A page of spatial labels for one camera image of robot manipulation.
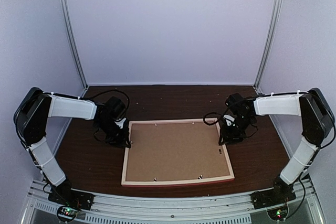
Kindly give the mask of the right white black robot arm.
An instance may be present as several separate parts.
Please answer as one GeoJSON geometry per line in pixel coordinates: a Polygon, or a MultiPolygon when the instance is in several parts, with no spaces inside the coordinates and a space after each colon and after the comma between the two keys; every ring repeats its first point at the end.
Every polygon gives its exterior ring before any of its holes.
{"type": "Polygon", "coordinates": [[[256,125],[257,116],[295,115],[301,118],[301,141],[289,163],[274,180],[269,192],[272,203],[279,204],[289,196],[294,182],[311,165],[315,156],[324,147],[323,141],[335,129],[335,116],[319,88],[309,91],[262,94],[242,97],[230,95],[227,111],[218,119],[220,123],[219,145],[242,142],[248,136],[246,129],[256,125]]]}

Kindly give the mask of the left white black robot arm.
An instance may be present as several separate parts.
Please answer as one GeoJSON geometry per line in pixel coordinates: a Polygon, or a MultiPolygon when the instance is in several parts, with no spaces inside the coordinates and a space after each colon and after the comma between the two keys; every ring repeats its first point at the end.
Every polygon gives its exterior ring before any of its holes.
{"type": "Polygon", "coordinates": [[[49,182],[52,193],[64,205],[71,205],[76,197],[47,143],[48,119],[58,117],[93,121],[94,128],[105,134],[105,143],[129,148],[129,120],[126,118],[129,106],[130,100],[123,102],[114,96],[106,102],[97,102],[94,97],[48,93],[38,87],[32,87],[23,98],[13,116],[16,134],[49,182]]]}

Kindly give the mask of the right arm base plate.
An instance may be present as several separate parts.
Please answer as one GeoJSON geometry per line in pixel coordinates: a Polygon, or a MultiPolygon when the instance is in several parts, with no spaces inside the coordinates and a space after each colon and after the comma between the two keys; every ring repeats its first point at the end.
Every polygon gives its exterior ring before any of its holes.
{"type": "Polygon", "coordinates": [[[296,194],[294,192],[276,192],[274,188],[255,191],[250,194],[254,209],[268,208],[275,205],[285,204],[289,201],[296,199],[296,194]]]}

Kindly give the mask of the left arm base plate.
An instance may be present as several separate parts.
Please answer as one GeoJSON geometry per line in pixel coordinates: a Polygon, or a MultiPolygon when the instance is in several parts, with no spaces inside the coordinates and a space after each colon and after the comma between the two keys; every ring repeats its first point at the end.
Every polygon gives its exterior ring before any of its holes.
{"type": "Polygon", "coordinates": [[[48,200],[75,209],[90,210],[94,195],[73,190],[70,186],[58,186],[51,189],[48,200]]]}

